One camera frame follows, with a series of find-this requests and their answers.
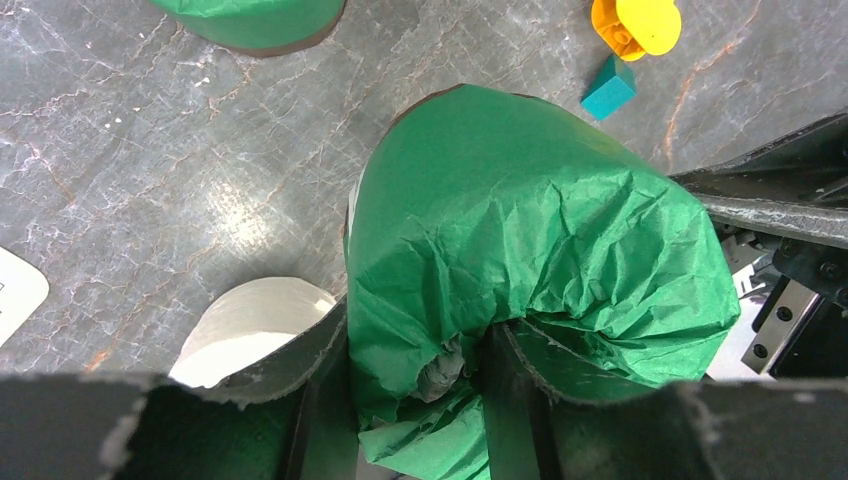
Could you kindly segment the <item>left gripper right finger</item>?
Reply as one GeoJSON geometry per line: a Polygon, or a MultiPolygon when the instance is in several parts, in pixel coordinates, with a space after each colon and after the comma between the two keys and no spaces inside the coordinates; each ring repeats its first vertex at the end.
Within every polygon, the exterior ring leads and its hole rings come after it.
{"type": "Polygon", "coordinates": [[[524,322],[491,327],[480,389],[495,479],[843,479],[843,380],[654,389],[524,322]]]}

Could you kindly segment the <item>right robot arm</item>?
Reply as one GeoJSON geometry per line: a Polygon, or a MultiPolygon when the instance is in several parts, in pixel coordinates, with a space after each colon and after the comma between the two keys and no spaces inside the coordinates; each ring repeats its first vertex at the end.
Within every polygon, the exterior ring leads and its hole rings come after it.
{"type": "Polygon", "coordinates": [[[714,380],[847,375],[847,114],[681,173],[707,209],[742,313],[714,380]]]}

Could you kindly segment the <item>green paper roll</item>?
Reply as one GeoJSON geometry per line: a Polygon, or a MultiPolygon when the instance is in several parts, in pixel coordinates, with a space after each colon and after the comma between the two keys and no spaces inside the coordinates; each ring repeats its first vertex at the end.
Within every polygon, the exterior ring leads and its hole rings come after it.
{"type": "Polygon", "coordinates": [[[350,197],[352,390],[366,458],[490,475],[472,374],[525,319],[647,387],[698,380],[740,305],[711,219],[616,140],[539,98],[458,85],[398,116],[350,197]]]}

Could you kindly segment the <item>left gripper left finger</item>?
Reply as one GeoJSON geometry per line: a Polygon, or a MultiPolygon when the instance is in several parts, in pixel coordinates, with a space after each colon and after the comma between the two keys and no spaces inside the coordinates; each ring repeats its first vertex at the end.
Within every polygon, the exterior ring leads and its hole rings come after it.
{"type": "Polygon", "coordinates": [[[347,308],[213,389],[159,374],[5,375],[5,479],[352,479],[347,308]]]}

